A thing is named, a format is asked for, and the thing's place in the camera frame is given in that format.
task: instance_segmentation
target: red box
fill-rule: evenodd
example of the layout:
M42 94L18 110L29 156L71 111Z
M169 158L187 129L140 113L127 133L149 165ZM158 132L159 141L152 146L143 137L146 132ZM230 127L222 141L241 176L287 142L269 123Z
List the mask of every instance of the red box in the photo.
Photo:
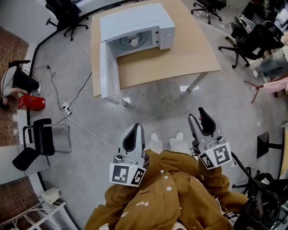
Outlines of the red box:
M18 100L19 110L39 111L45 108L45 99L30 95L23 95Z

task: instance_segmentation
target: brown jacket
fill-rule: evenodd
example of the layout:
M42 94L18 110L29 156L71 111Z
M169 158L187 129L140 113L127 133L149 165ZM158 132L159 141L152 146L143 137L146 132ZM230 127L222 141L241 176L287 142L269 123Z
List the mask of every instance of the brown jacket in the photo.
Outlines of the brown jacket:
M105 193L106 205L91 214L85 230L108 223L116 230L171 230L178 220L187 230L232 230L224 212L238 213L248 200L229 192L221 167L207 170L191 156L163 151L150 156L139 187L113 185Z

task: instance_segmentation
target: white microwave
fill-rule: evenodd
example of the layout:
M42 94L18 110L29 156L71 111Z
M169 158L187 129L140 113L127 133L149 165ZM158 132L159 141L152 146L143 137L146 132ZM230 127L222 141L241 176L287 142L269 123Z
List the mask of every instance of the white microwave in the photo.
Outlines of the white microwave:
M133 7L100 18L102 98L120 104L117 57L173 45L175 25L160 3Z

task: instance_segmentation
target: pink cloth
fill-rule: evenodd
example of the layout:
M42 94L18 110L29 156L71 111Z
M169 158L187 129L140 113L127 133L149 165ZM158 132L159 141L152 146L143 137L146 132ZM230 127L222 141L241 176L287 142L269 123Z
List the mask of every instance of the pink cloth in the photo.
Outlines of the pink cloth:
M265 83L262 89L266 93L274 93L285 88L288 88L288 77L283 78L279 81Z

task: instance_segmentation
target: concrete floor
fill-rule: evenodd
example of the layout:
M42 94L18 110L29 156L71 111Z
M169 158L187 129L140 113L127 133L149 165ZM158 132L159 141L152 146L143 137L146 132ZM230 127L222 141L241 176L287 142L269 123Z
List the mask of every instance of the concrete floor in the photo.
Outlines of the concrete floor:
M183 2L189 9L192 7L192 1ZM196 75L143 84L121 91L123 97L130 100L130 104L123 107L93 97L90 87L73 102L70 118L115 147L119 146L121 134L133 123L139 122L144 127L146 141L155 132L164 148L168 149L169 138L178 131L182 131L185 139L191 143L188 114L198 114L198 107L202 106L218 116L231 150L244 165L256 167L276 177L281 151L270 150L256 159L256 140L257 135L269 131L271 142L281 143L280 125L288 118L286 98L275 98L272 94L260 92L254 104L251 104L254 93L243 80L256 84L262 84L262 81L253 78L252 70L245 67L241 58L238 67L232 69L235 54L217 49L218 45L230 46L224 37L225 33L231 33L231 28L225 29L224 25L232 21L233 16L226 11L220 11L220 15L223 16L222 22L211 16L211 26L207 25L204 13L194 15L222 68L222 71L208 74L196 90L181 91L192 83ZM86 23L91 24L91 17ZM87 54L84 51L69 51L67 45L69 49L84 49L90 53L90 29L77 29L73 42L64 38L62 33L55 35L40 47L34 65L41 67L48 64L52 72L56 72L54 83L59 100L64 102L75 97L91 72ZM41 95L46 99L46 108L32 112L31 121L50 117L52 123L56 123L65 115L55 106L57 97L50 73L43 68L35 69L34 74L42 83ZM72 153L55 154L50 159L51 168L41 174L48 187L61 189L72 216L84 228L93 209L105 203L104 193L111 186L108 181L109 163L113 160L115 150L68 119L61 123L70 125ZM229 176L231 184L246 180L239 168L224 168L223 173Z

